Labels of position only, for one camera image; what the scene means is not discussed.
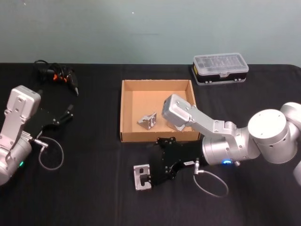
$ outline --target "black tablecloth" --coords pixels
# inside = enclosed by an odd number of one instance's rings
[[[152,191],[136,192],[133,166],[145,164],[146,143],[119,139],[122,79],[192,79],[187,65],[72,65],[79,97],[65,86],[46,84],[41,106],[55,114],[74,104],[74,120],[52,134],[64,148],[65,162],[55,172],[38,163],[33,150],[23,167],[0,187],[0,225],[301,225],[301,187],[293,169],[301,154],[286,164],[262,156],[241,166],[210,166],[226,181],[230,193],[213,198],[193,183],[193,169],[179,172]],[[31,64],[0,64],[0,109],[20,84],[38,88]],[[245,127],[258,111],[301,103],[301,69],[292,65],[250,65],[247,81],[199,87],[193,81],[198,108],[214,119]],[[212,192],[222,186],[198,178]]]

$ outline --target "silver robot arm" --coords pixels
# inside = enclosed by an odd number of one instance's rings
[[[187,126],[205,137],[202,152],[209,165],[257,158],[260,153],[271,163],[284,163],[297,152],[301,131],[301,105],[286,103],[281,110],[268,109],[255,114],[245,128],[230,121],[213,120],[195,105],[176,94],[164,102],[162,116],[177,127]],[[294,170],[301,185],[301,163]]]
[[[32,150],[30,141],[41,145],[42,150],[48,147],[48,144],[33,139],[23,131],[25,123],[36,113],[40,100],[38,93],[24,86],[11,90],[0,133],[0,185],[12,177],[20,163],[29,155]]]

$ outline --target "plastic case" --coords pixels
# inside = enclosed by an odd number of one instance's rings
[[[199,55],[193,58],[192,73],[197,84],[244,82],[249,67],[240,53]]]

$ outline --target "white label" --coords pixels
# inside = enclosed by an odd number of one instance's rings
[[[185,166],[194,165],[194,161],[187,161],[187,162],[184,162],[184,165],[185,165]]]

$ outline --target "wall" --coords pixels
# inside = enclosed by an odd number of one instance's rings
[[[2,0],[0,62],[301,66],[298,0]]]

